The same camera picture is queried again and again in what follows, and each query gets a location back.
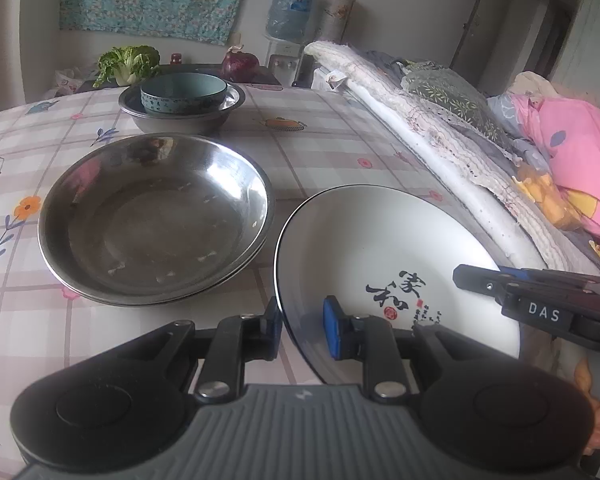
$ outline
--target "stainless steel bowl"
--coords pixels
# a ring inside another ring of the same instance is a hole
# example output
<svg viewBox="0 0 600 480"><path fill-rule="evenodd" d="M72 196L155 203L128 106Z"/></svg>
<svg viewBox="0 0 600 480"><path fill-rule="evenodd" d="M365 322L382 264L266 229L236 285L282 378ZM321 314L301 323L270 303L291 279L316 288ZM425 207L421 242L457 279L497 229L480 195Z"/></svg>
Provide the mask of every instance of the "stainless steel bowl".
<svg viewBox="0 0 600 480"><path fill-rule="evenodd" d="M224 282L273 218L269 179L205 137L131 137L95 150L51 188L38 240L53 274L102 303L174 301Z"/></svg>
<svg viewBox="0 0 600 480"><path fill-rule="evenodd" d="M122 111L131 115L136 126L146 134L176 132L207 135L217 132L229 118L229 114L244 103L244 90L232 83L227 83L227 85L226 96L220 109L208 114L179 115L147 112L142 106L138 85L131 86L122 92L118 103Z"/></svg>

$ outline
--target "pillow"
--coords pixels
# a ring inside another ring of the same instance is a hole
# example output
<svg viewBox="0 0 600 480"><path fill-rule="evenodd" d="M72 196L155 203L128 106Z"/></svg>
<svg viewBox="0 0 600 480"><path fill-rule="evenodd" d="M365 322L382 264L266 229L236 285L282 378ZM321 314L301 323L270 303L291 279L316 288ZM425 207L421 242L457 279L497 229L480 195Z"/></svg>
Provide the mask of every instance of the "pillow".
<svg viewBox="0 0 600 480"><path fill-rule="evenodd" d="M404 90L446 108L487 139L510 151L509 139L484 96L456 72L432 61L407 61L402 72Z"/></svg>
<svg viewBox="0 0 600 480"><path fill-rule="evenodd" d="M504 130L515 139L524 137L521 125L516 117L516 107L508 94L496 95L487 99L489 110L500 121Z"/></svg>

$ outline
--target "red onion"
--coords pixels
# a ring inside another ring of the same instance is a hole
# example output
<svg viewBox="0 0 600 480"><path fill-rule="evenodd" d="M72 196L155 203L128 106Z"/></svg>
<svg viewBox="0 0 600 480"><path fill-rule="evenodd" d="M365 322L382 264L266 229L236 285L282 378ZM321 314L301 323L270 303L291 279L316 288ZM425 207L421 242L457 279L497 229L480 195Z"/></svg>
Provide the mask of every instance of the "red onion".
<svg viewBox="0 0 600 480"><path fill-rule="evenodd" d="M224 56L220 77L234 83L250 83L258 71L260 62L253 54L240 52L242 45L232 46Z"/></svg>

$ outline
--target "plaid tablecloth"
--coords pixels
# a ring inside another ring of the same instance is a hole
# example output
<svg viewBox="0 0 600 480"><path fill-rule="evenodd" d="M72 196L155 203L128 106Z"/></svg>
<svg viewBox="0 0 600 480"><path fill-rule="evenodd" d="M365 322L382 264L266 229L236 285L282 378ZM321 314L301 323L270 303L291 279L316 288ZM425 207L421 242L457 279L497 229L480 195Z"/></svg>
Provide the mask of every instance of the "plaid tablecloth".
<svg viewBox="0 0 600 480"><path fill-rule="evenodd" d="M247 99L220 139L257 161L276 193L276 216L256 259L237 276L178 305L121 308L86 300L47 270L36 238L51 185L99 146L141 132L118 107L120 89L76 94L0 113L0 478L23 463L11 437L16 396L33 381L175 319L215 326L262 312L273 294L272 263L282 225L307 197L343 184L404 189L450 213L504 256L471 215L357 101L332 92L245 87ZM246 366L246 380L315 383L283 333L278 358Z"/></svg>

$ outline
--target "door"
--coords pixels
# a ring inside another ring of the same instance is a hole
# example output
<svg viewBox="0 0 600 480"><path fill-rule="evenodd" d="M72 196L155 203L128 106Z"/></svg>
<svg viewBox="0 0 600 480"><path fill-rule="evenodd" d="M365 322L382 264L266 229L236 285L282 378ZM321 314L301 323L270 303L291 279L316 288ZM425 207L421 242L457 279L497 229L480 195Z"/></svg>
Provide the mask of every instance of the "door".
<svg viewBox="0 0 600 480"><path fill-rule="evenodd" d="M451 68L474 86L478 85L504 21L511 0L476 0L465 25Z"/></svg>

